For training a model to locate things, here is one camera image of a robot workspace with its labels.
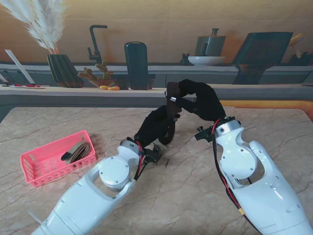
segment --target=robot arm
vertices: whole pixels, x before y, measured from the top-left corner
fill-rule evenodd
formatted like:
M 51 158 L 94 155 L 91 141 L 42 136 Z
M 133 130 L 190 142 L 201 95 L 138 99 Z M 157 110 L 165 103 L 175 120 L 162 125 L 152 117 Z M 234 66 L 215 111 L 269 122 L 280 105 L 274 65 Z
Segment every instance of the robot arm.
M 132 191 L 136 183 L 130 170 L 139 164 L 139 146 L 123 141 L 118 155 L 99 162 L 61 197 L 49 217 L 33 235 L 86 235 L 106 218 L 114 207 Z M 100 177 L 115 197 L 102 193 L 94 184 Z
M 196 139 L 216 141 L 223 147 L 217 168 L 242 215 L 263 235 L 313 235 L 301 202 L 264 147 L 256 141 L 244 142 L 244 128 L 235 118 L 217 123 L 206 130 L 200 128 Z M 240 180 L 255 172 L 258 160 L 265 171 L 262 178 L 241 184 Z

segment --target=marble countertop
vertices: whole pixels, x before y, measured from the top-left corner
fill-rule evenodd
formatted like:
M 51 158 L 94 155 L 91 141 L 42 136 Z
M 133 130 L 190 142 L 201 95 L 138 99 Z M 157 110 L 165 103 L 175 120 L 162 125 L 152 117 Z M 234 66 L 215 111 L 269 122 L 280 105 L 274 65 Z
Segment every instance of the marble countertop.
M 101 160 L 133 136 L 150 108 L 15 108 L 0 123 L 0 235 L 28 235 L 61 195 L 91 165 L 38 188 L 25 182 L 23 152 L 87 130 Z M 313 225 L 313 124 L 304 112 L 233 109 L 246 128 L 243 139 L 260 142 L 297 193 Z M 135 189 L 93 235 L 257 235 L 228 199 L 214 165 L 212 144 L 196 141 L 211 123 L 183 112 L 176 135 L 158 165 L 145 170 Z M 97 186 L 104 190 L 101 182 Z

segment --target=gray kettle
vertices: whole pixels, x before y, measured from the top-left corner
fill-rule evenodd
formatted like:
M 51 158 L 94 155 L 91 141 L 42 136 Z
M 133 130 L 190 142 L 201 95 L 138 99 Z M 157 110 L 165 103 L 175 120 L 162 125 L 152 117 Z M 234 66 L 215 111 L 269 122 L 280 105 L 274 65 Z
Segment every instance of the gray kettle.
M 199 36 L 195 56 L 220 56 L 226 36 L 218 36 L 218 28 L 210 36 Z

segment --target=dark green vase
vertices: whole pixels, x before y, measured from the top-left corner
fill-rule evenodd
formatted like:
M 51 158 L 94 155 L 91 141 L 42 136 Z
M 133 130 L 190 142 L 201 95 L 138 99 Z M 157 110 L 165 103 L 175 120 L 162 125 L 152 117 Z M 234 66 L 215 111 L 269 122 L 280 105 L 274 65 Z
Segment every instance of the dark green vase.
M 67 55 L 48 55 L 48 63 L 51 69 L 53 80 L 61 87 L 82 88 L 83 80 L 77 76 L 75 67 Z

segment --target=belt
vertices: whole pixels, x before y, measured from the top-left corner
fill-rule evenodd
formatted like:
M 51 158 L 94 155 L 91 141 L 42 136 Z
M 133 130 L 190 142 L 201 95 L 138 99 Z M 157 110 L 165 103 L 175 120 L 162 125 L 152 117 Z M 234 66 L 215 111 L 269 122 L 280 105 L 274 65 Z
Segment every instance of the belt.
M 90 150 L 91 145 L 89 142 L 80 141 L 75 144 L 69 151 L 63 154 L 61 160 L 65 161 L 66 165 L 71 164 L 86 157 L 89 154 Z

